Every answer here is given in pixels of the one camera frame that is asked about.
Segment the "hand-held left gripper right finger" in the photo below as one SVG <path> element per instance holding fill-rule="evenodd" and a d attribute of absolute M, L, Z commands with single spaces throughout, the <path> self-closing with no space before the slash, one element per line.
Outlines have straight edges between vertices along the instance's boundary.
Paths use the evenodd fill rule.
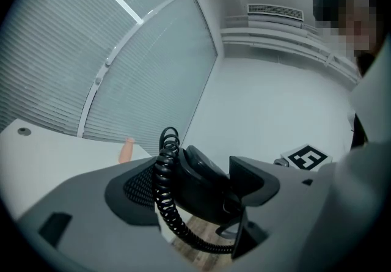
<path fill-rule="evenodd" d="M 231 157 L 228 174 L 196 162 L 209 195 L 197 208 L 213 219 L 213 194 L 227 191 L 238 224 L 227 272 L 365 272 L 384 262 L 386 146 L 369 143 L 318 171 Z"/>

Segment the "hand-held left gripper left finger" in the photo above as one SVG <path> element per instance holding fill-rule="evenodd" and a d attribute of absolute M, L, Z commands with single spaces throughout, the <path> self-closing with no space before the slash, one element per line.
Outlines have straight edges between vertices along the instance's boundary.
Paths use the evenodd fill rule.
<path fill-rule="evenodd" d="M 60 272 L 196 272 L 162 236 L 153 208 L 131 201 L 126 182 L 154 158 L 77 175 L 18 220 L 33 248 Z"/>

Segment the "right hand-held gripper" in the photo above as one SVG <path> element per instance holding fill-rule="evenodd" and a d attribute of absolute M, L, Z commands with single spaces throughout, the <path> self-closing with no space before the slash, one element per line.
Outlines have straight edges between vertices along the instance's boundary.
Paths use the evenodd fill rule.
<path fill-rule="evenodd" d="M 273 164 L 305 171 L 318 171 L 321 166 L 331 162 L 331 156 L 310 144 L 304 144 L 282 153 Z"/>

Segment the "black handheld device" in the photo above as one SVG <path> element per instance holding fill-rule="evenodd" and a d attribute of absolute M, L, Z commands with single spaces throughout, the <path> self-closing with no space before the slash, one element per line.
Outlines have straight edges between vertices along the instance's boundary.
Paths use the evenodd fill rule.
<path fill-rule="evenodd" d="M 163 129 L 152 172 L 153 198 L 159 214 L 177 238 L 198 251 L 232 254 L 232 245 L 212 244 L 183 221 L 179 208 L 222 228 L 240 221 L 241 201 L 230 178 L 197 147 L 180 147 L 178 131 Z"/>

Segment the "white desk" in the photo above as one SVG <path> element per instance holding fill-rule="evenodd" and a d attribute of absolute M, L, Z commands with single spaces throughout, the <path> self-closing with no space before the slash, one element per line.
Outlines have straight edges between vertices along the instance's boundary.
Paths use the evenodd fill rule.
<path fill-rule="evenodd" d="M 31 135 L 17 130 L 26 127 Z M 123 143 L 54 132 L 20 119 L 0 133 L 0 195 L 13 220 L 77 175 L 119 164 Z"/>

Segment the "orange cup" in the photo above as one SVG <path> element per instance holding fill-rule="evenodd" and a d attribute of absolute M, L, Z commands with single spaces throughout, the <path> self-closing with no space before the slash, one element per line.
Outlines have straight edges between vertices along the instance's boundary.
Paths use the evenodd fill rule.
<path fill-rule="evenodd" d="M 133 155 L 133 147 L 134 147 L 135 140 L 133 138 L 126 138 L 125 143 L 122 146 L 122 149 L 120 151 L 119 155 L 119 163 L 127 163 L 130 162 Z"/>

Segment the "white air vent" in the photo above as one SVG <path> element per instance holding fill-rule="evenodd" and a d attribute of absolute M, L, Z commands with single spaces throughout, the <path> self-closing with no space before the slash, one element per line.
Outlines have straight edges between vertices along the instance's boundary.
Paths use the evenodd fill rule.
<path fill-rule="evenodd" d="M 304 13 L 299 9 L 271 4 L 248 4 L 247 15 L 249 21 L 264 21 L 302 28 Z"/>

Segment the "grey window blinds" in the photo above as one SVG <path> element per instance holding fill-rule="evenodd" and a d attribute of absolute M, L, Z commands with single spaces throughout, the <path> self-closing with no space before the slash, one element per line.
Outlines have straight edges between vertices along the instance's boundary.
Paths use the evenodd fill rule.
<path fill-rule="evenodd" d="M 21 119 L 155 148 L 184 135 L 217 51 L 196 0 L 15 0 L 0 25 L 0 131 Z"/>

